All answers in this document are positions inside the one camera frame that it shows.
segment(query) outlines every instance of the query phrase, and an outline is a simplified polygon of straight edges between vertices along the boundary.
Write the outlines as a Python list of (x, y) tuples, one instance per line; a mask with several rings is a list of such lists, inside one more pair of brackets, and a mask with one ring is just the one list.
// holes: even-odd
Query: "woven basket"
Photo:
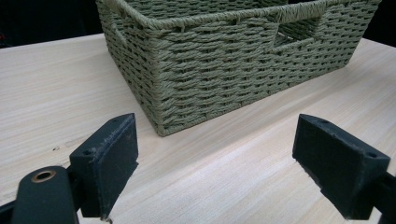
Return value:
[(161, 136), (345, 66), (380, 0), (96, 0)]

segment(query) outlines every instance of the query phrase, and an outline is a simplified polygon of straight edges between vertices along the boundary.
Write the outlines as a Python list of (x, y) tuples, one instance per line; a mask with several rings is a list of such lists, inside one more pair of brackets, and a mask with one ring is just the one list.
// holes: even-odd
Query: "light wood surface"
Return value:
[[(110, 217), (121, 223), (345, 221), (291, 157), (300, 113), (327, 119), (392, 157), (396, 49), (362, 40), (342, 69), (165, 138), (151, 128), (102, 35), (0, 49), (0, 204), (35, 169), (108, 119), (134, 112), (139, 163)], [(101, 223), (81, 218), (80, 223)]]

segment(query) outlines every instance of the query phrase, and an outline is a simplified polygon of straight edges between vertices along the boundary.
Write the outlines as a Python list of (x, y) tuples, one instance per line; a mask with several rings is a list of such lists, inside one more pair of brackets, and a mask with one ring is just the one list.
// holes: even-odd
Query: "woven rope texture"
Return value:
[(161, 136), (345, 66), (379, 0), (97, 0), (107, 46)]

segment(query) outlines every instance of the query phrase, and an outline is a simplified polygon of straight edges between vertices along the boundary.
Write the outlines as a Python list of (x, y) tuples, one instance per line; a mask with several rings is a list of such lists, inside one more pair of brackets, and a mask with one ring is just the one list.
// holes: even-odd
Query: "screw hole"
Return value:
[(372, 157), (372, 158), (376, 158), (376, 154), (373, 153), (373, 152), (367, 153), (367, 156)]
[(53, 170), (43, 171), (33, 176), (32, 182), (41, 183), (53, 178), (56, 175), (56, 172)]
[(88, 155), (91, 155), (92, 152), (90, 150), (85, 150), (85, 151), (82, 152), (82, 154), (88, 156)]

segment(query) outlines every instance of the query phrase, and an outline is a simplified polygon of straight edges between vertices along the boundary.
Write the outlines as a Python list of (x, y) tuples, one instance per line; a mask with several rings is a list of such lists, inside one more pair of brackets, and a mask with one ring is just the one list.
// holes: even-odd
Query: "black background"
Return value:
[[(396, 47), (395, 24), (396, 1), (383, 0), (363, 37)], [(94, 0), (0, 0), (0, 48), (100, 33)]]

